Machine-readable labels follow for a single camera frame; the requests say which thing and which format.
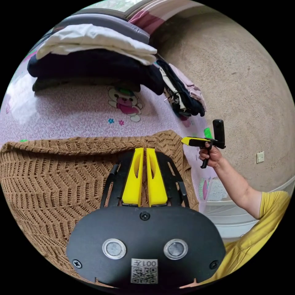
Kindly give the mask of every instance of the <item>beige textured wall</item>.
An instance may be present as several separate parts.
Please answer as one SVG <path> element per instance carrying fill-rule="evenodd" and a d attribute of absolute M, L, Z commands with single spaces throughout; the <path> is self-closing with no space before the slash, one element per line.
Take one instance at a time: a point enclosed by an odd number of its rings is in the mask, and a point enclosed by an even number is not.
<path fill-rule="evenodd" d="M 220 13 L 175 16 L 152 36 L 166 61 L 198 85 L 205 117 L 223 119 L 224 156 L 256 189 L 295 175 L 295 106 L 274 60 L 244 28 Z M 256 164 L 256 153 L 265 161 Z"/>

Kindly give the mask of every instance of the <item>person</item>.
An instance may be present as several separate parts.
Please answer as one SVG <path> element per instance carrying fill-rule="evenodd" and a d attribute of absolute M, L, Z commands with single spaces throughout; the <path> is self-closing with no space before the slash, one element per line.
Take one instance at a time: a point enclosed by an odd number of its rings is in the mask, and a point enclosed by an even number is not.
<path fill-rule="evenodd" d="M 285 191 L 267 193 L 253 189 L 216 147 L 212 147 L 210 153 L 207 149 L 200 149 L 199 155 L 201 160 L 208 159 L 208 166 L 213 167 L 235 204 L 259 221 L 239 240 L 225 244 L 224 260 L 210 279 L 204 282 L 195 281 L 181 288 L 213 282 L 243 266 L 271 237 L 290 202 L 290 196 Z"/>

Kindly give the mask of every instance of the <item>brown knitted sweater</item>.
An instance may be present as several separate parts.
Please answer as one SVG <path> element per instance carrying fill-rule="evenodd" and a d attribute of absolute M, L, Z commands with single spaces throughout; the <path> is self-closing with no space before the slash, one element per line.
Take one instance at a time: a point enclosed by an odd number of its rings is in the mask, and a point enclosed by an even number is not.
<path fill-rule="evenodd" d="M 17 224 L 31 244 L 61 271 L 82 279 L 65 254 L 75 224 L 100 207 L 106 178 L 118 155 L 154 148 L 171 157 L 198 210 L 191 168 L 173 131 L 145 137 L 70 138 L 8 142 L 0 151 L 0 181 Z M 142 206 L 148 205 L 143 177 Z"/>

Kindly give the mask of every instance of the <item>qr code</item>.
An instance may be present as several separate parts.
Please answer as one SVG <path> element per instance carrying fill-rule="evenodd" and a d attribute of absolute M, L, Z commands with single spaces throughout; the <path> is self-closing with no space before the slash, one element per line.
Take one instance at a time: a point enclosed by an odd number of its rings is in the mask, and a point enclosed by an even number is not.
<path fill-rule="evenodd" d="M 158 268 L 132 266 L 131 282 L 135 284 L 157 284 Z"/>

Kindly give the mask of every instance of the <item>label sticker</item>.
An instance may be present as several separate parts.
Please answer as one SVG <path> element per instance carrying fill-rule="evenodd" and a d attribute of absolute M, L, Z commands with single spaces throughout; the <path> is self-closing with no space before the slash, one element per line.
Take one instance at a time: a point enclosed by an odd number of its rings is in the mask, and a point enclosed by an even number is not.
<path fill-rule="evenodd" d="M 158 259 L 131 259 L 131 283 L 157 284 Z"/>

